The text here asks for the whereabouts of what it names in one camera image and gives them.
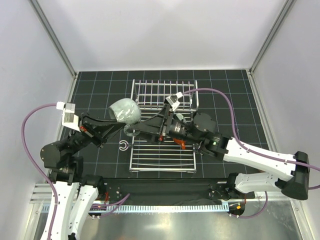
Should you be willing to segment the clear glass mug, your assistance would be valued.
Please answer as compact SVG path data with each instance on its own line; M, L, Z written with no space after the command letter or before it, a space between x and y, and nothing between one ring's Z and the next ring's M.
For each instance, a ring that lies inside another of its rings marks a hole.
M133 125L141 121L141 110L138 104L130 98L122 98L109 106L108 112L112 120L124 123L124 133L136 137L140 131L133 130Z

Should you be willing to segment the mint green ceramic mug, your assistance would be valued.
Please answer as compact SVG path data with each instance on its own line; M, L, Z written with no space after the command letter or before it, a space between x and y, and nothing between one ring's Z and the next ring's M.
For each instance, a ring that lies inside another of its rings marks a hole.
M175 117L176 117L179 121L181 121L181 122L183 122L183 123L186 122L184 115L181 114L181 113L175 114Z

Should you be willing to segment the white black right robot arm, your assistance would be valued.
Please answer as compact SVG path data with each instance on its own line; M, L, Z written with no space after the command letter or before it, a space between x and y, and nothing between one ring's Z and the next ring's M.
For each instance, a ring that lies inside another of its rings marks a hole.
M236 137L218 132L217 123L202 112L195 112L190 122L183 122L168 104L153 117L135 123L132 129L146 141L163 143L165 138L179 140L182 144L197 145L200 154L260 171L229 174L225 192L230 198L250 192L280 191L292 199L308 199L310 168L305 152L284 154L243 143Z

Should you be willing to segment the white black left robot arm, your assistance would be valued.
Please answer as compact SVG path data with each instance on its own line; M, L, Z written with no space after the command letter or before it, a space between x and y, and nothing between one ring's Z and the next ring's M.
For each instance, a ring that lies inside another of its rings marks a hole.
M69 135L45 145L40 151L44 167L51 171L48 182L52 187L43 240L80 239L94 200L103 199L106 188L102 176L83 176L84 159L76 153L90 144L101 148L125 123L63 111L62 125L71 129Z

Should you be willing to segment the orange brown ceramic mug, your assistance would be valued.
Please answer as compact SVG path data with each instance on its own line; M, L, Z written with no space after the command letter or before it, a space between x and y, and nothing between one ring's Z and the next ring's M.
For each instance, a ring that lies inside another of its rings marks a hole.
M182 139L173 138L172 139L177 145L181 147L182 150L186 149L186 142Z

